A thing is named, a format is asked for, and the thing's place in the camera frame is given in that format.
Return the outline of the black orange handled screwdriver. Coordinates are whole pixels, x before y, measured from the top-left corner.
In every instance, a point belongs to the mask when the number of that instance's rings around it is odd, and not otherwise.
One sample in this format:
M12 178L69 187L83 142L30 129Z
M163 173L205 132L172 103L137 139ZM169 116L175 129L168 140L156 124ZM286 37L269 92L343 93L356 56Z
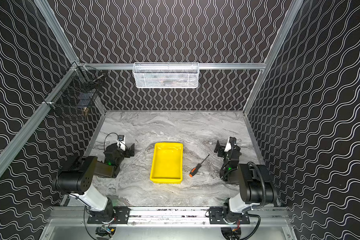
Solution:
M206 157L201 163L198 163L198 164L190 171L189 176L190 176L191 178L198 173L199 169L202 167L202 164L204 163L205 160L208 159L209 156L210 156L210 155L207 155L207 157Z

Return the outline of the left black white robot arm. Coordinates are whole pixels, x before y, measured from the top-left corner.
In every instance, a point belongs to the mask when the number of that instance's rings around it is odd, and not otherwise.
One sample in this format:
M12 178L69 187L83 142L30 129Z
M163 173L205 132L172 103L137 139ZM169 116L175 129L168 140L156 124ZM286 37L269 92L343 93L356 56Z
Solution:
M135 155L135 145L122 148L123 143L111 144L105 148L105 161L95 156L79 157L68 170L58 173L55 189L67 193L82 202L89 216L88 224L127 224L130 217L128 207L115 207L110 198L101 194L92 184L93 177L115 179L125 158Z

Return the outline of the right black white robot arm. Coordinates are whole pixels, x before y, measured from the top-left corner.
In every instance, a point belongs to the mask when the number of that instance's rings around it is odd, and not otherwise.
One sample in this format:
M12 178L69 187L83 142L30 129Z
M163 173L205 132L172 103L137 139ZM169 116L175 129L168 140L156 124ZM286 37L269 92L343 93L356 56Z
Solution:
M230 137L225 146L217 142L214 149L223 158L220 179L227 184L239 186L239 193L228 198L222 207L209 209L212 225L249 224L249 211L277 202L277 191L266 166L253 162L241 164L241 148L236 140Z

